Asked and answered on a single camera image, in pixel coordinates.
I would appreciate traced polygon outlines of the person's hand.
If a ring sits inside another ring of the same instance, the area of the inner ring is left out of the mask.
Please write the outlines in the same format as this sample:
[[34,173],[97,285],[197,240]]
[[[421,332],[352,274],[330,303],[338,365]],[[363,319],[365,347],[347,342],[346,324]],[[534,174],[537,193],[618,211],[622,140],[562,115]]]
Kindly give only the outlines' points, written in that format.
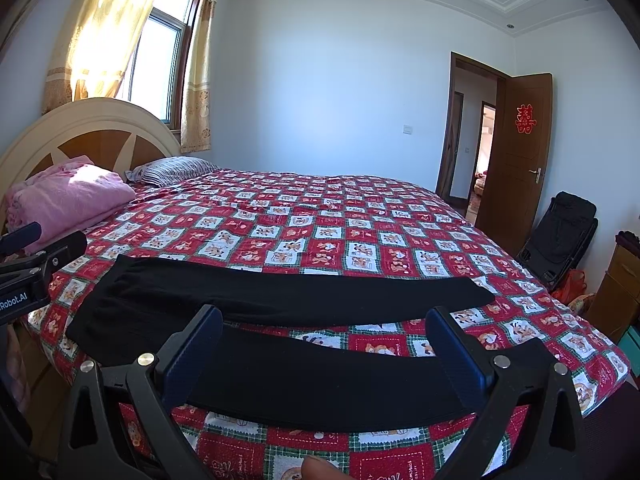
[[317,456],[304,458],[300,467],[302,480],[354,480],[331,463]]

